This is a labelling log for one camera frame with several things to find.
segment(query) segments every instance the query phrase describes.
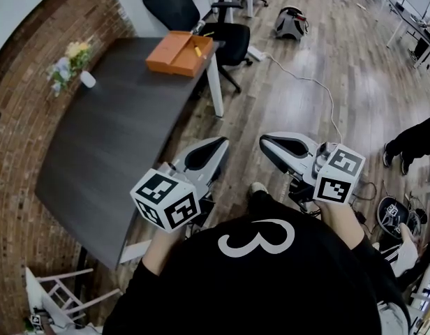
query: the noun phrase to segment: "sneaker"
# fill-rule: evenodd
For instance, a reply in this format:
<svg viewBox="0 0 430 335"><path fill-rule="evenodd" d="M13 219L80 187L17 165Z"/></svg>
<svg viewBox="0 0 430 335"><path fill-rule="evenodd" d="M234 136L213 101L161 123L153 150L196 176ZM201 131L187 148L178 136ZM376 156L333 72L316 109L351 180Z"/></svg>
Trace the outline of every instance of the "sneaker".
<svg viewBox="0 0 430 335"><path fill-rule="evenodd" d="M390 165L392 164L393 156L390 156L387 153L386 148L387 148L387 143L384 144L383 164L385 167L390 168Z"/></svg>
<svg viewBox="0 0 430 335"><path fill-rule="evenodd" d="M407 175L409 172L409 165L407 164L407 162L405 162L404 158L403 158L403 153L401 153L401 173L403 175Z"/></svg>
<svg viewBox="0 0 430 335"><path fill-rule="evenodd" d="M418 57L417 57L417 55L415 54L415 52L413 52L412 50L409 50L409 53L410 53L410 58L411 58L414 62L418 61Z"/></svg>
<svg viewBox="0 0 430 335"><path fill-rule="evenodd" d="M265 188L265 185L263 185L261 182L253 182L249 186L249 197L251 197L257 191L264 191L268 193L268 190Z"/></svg>

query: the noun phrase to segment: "black shoe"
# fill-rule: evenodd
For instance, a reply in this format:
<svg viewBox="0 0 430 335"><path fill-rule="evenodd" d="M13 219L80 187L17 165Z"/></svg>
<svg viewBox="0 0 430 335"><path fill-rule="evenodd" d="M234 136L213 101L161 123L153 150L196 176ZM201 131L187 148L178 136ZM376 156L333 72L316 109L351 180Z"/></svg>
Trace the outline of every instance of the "black shoe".
<svg viewBox="0 0 430 335"><path fill-rule="evenodd" d="M392 164L392 159L394 158L393 156L390 156L387 153L387 143L384 144L384 154L383 154L383 164L385 167L390 168L390 165Z"/></svg>
<svg viewBox="0 0 430 335"><path fill-rule="evenodd" d="M404 160L403 153L401 153L400 157L401 157L401 173L403 175L407 175L409 172L409 165L410 164L407 164L407 162Z"/></svg>

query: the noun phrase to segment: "black pants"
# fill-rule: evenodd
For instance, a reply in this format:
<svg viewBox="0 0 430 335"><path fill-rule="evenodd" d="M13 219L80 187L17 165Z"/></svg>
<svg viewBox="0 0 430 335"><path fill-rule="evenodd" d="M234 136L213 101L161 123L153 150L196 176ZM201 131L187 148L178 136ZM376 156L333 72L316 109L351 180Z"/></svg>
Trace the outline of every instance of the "black pants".
<svg viewBox="0 0 430 335"><path fill-rule="evenodd" d="M393 157L403 153L403 159L410 165L415 158L430 155L430 118L402 132L386 146Z"/></svg>

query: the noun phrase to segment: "dark gray desk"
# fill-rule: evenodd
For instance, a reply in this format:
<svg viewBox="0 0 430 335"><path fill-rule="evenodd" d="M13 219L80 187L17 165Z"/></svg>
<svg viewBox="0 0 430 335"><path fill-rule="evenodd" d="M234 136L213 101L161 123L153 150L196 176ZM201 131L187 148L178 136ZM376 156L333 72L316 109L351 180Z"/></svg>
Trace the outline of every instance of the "dark gray desk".
<svg viewBox="0 0 430 335"><path fill-rule="evenodd" d="M408 25L407 27L412 27L415 30L415 32L418 32L418 34L428 44L428 48L426 49L426 51L424 51L423 55L418 59L418 61L414 65L414 68L417 68L422 63L422 61L424 61L426 56L430 53L430 37L424 32L424 27L421 27L419 24L417 24L415 21L413 21L410 18L410 13L406 9L401 11L399 8L397 8L397 6L395 5L395 3L396 3L395 0L385 0L385 1L387 1L393 7L393 10L401 18L401 21L398 24L398 27L395 29L392 37L389 39L389 42L387 42L387 47L390 48L390 44L395 39L395 36L398 34L398 32L399 32L399 30L403 24ZM381 6L381 10L384 8L384 5L385 5L385 2L383 2L382 6Z"/></svg>
<svg viewBox="0 0 430 335"><path fill-rule="evenodd" d="M36 186L60 224L111 269L135 216L130 190L154 166L204 72L189 78L148 70L145 59L160 40L110 46L92 70L96 86L81 86L61 120ZM205 68L213 67L216 48Z"/></svg>

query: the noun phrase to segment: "orange box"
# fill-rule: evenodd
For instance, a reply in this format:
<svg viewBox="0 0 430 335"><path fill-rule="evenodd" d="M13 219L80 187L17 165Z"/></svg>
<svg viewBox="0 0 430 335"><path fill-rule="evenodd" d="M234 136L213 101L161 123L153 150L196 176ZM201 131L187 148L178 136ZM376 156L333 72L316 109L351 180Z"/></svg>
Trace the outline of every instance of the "orange box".
<svg viewBox="0 0 430 335"><path fill-rule="evenodd" d="M213 44L210 37L171 31L147 57L147 66L155 72L195 77ZM196 47L200 49L201 56L198 56Z"/></svg>

